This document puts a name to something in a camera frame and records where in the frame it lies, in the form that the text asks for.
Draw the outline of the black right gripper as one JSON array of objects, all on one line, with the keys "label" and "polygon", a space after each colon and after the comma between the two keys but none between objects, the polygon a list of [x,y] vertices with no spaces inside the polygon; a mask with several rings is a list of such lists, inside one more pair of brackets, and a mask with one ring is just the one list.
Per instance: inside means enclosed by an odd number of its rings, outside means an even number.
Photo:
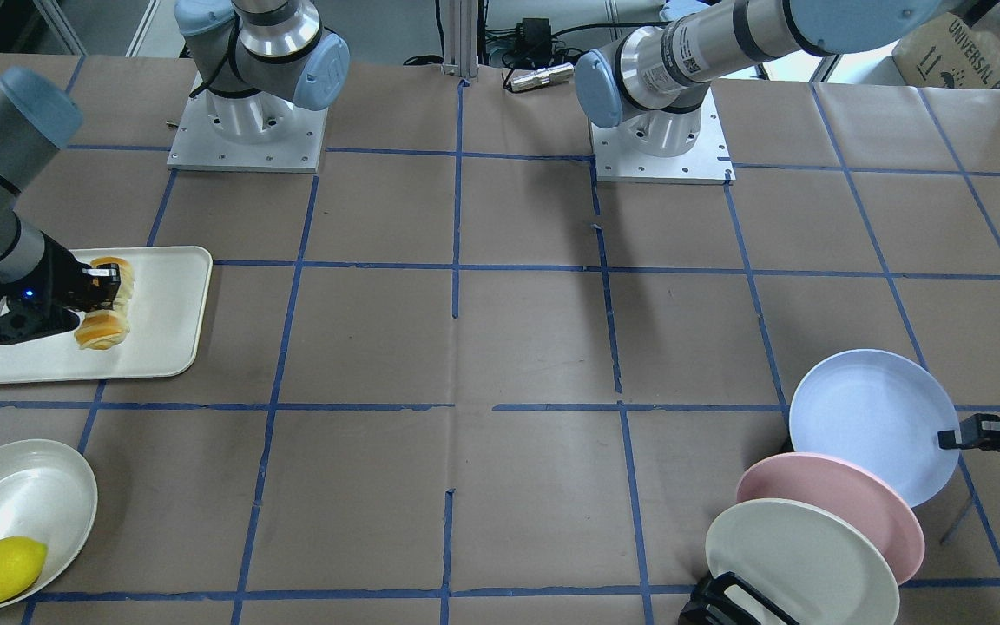
[{"label": "black right gripper", "polygon": [[21,228],[0,260],[0,345],[73,332],[81,312],[115,310],[122,265],[86,269],[72,252],[36,228]]}]

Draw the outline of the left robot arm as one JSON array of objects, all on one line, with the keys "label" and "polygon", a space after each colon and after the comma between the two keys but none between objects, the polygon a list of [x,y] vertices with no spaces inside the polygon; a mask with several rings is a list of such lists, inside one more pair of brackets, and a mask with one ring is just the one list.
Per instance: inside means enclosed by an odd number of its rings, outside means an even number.
[{"label": "left robot arm", "polygon": [[584,53],[576,95],[598,181],[725,187],[749,284],[869,282],[957,406],[1000,408],[1000,87],[730,79],[941,16],[1000,36],[1000,1],[721,1]]}]

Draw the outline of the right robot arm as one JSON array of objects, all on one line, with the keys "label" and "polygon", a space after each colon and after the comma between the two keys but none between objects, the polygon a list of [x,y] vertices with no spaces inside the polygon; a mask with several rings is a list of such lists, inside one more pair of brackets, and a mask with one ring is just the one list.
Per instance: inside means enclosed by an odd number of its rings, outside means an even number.
[{"label": "right robot arm", "polygon": [[[320,111],[344,88],[348,44],[313,1],[179,1],[174,19],[200,74],[194,95]],[[130,262],[82,262],[13,208],[81,123],[70,95],[44,76],[0,75],[0,345],[72,332],[82,349],[103,351],[130,331]]]}]

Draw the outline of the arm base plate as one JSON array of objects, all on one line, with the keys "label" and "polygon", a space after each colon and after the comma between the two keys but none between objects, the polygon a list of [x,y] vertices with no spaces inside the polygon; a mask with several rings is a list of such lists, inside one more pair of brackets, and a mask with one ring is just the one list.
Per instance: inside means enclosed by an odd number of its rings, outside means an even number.
[{"label": "arm base plate", "polygon": [[618,127],[589,126],[596,178],[626,183],[733,183],[733,159],[714,94],[690,112],[644,112]]},{"label": "arm base plate", "polygon": [[317,174],[328,114],[266,92],[227,99],[206,90],[187,99],[167,165],[186,171]]}]

